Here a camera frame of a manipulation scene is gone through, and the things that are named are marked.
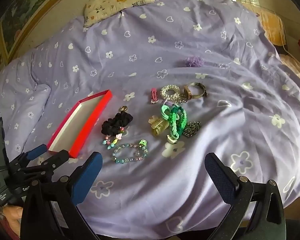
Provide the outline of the left hand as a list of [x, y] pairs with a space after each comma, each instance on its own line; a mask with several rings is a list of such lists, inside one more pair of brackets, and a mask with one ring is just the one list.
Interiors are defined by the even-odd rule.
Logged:
[[11, 230], [18, 236], [20, 236], [21, 231], [21, 218], [22, 218], [23, 208], [19, 206], [6, 205], [3, 207], [3, 214], [8, 221]]

